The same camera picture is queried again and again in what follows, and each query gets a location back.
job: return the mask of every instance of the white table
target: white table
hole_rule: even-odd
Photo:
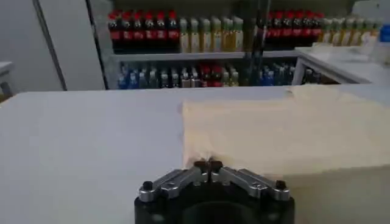
[[[390,105],[386,87],[337,88]],[[0,104],[0,223],[133,223],[140,184],[182,165],[183,100],[285,96],[285,87],[18,94]]]
[[[309,67],[339,83],[390,85],[390,66],[369,60],[357,47],[297,47],[293,85],[300,85]]]
[[[7,97],[15,93],[15,86],[10,77],[10,71],[12,69],[12,62],[0,61],[0,93],[3,93]]]

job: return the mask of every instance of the white counter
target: white counter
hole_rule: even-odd
[[[343,85],[390,105],[390,89]],[[183,100],[265,100],[285,87],[22,93],[0,104],[1,224],[129,224],[145,180],[182,165]]]
[[[298,62],[294,85],[302,82],[308,66],[339,83],[373,83],[390,85],[390,66],[369,60],[357,47],[297,47]]]

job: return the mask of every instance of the yellow bottle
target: yellow bottle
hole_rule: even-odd
[[[213,52],[222,51],[221,20],[217,17],[211,18],[211,50]]]

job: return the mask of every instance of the shelf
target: shelf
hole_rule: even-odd
[[[177,53],[177,54],[115,54],[116,61],[176,61],[176,60],[219,60],[240,59],[249,55],[249,52],[208,52],[208,53]],[[291,51],[265,51],[264,58],[296,57]]]

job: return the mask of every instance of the bolt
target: bolt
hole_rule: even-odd
[[[145,190],[145,191],[151,191],[153,189],[153,182],[151,181],[145,181],[143,184],[142,184],[142,188]]]

